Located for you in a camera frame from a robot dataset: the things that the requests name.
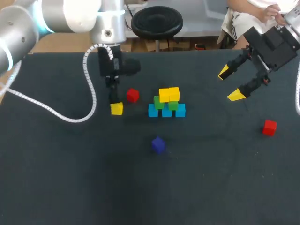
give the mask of green cube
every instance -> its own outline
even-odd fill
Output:
[[[159,102],[159,96],[154,96],[153,102],[154,102],[154,107],[156,110],[163,109],[165,107],[164,103]]]
[[[178,102],[169,102],[169,110],[170,111],[178,110]]]

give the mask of white coiled cable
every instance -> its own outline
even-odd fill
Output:
[[[89,85],[89,88],[90,88],[90,91],[91,91],[91,94],[92,94],[92,99],[93,99],[92,109],[91,109],[90,113],[87,116],[85,116],[84,118],[82,118],[82,119],[70,119],[68,117],[65,117],[65,116],[61,115],[60,113],[58,113],[57,111],[55,111],[51,107],[49,107],[49,106],[47,106],[47,105],[45,105],[45,104],[43,104],[43,103],[41,103],[41,102],[39,102],[39,101],[37,101],[35,99],[32,99],[32,98],[30,98],[30,97],[28,97],[28,96],[26,96],[26,95],[24,95],[24,94],[22,94],[22,93],[20,93],[18,91],[10,89],[9,88],[10,85],[13,83],[13,81],[15,80],[15,78],[17,77],[17,75],[18,75],[18,73],[20,71],[21,61],[16,64],[15,70],[14,70],[13,74],[11,75],[11,77],[9,78],[7,84],[4,85],[4,84],[0,83],[0,85],[3,87],[2,91],[0,92],[0,96],[3,93],[5,93],[5,91],[8,91],[8,92],[10,92],[10,93],[12,93],[14,95],[17,95],[17,96],[19,96],[21,98],[24,98],[24,99],[26,99],[26,100],[28,100],[28,101],[36,104],[36,105],[38,105],[38,106],[40,106],[40,107],[48,110],[49,112],[51,112],[52,114],[54,114],[55,116],[59,117],[60,119],[66,121],[66,122],[70,122],[70,123],[81,123],[81,122],[84,122],[84,121],[88,120],[94,114],[94,112],[96,110],[96,105],[97,105],[97,98],[96,98],[95,89],[94,89],[93,83],[92,83],[92,81],[90,79],[90,75],[89,75],[88,67],[87,67],[88,57],[89,57],[90,53],[94,49],[96,49],[96,48],[105,48],[107,50],[107,53],[109,55],[110,60],[113,60],[113,52],[112,52],[111,48],[109,46],[105,45],[105,44],[95,44],[95,45],[91,46],[87,50],[87,52],[84,54],[83,62],[82,62],[83,72],[84,72],[85,78],[86,78],[86,80],[88,82],[88,85]]]
[[[299,60],[297,81],[296,81],[296,111],[300,116],[300,60]]]

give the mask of toy block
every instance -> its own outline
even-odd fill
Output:
[[[180,99],[179,88],[169,88],[170,102],[178,102]]]
[[[137,102],[137,100],[140,97],[140,93],[138,90],[135,90],[133,88],[129,89],[129,91],[127,91],[127,100],[130,103],[135,103]]]
[[[155,109],[154,104],[148,105],[148,116],[149,117],[158,117],[158,110]]]
[[[185,117],[186,116],[186,105],[178,104],[178,110],[175,112],[176,117]]]
[[[163,117],[172,117],[172,111],[169,110],[169,107],[167,104],[163,108]]]
[[[159,102],[159,96],[154,96],[153,102],[154,102],[155,109],[163,109],[165,107],[164,103]]]
[[[159,89],[159,102],[169,102],[170,101],[170,90],[168,88]]]
[[[178,105],[179,105],[178,102],[169,102],[168,105],[169,105],[169,110],[171,111],[178,110]]]
[[[163,139],[161,139],[160,137],[155,138],[152,142],[152,149],[160,154],[165,150],[165,142]]]
[[[111,104],[111,114],[121,116],[123,114],[123,103]]]
[[[273,136],[275,134],[277,123],[275,121],[266,120],[262,133],[264,135]]]

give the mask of stool seat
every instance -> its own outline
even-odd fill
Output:
[[[163,40],[174,37],[183,27],[183,19],[177,10],[153,6],[138,11],[131,20],[132,31],[140,38]]]

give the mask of blue cube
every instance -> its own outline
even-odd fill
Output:
[[[149,117],[158,117],[158,110],[155,109],[154,104],[148,105],[148,116]]]
[[[155,138],[152,141],[152,149],[158,154],[162,153],[165,150],[164,140],[161,139],[160,137]]]
[[[163,117],[172,117],[172,111],[169,110],[168,104],[163,108]]]
[[[176,117],[185,117],[186,116],[186,105],[179,104],[178,110],[176,110],[175,115],[176,115]]]

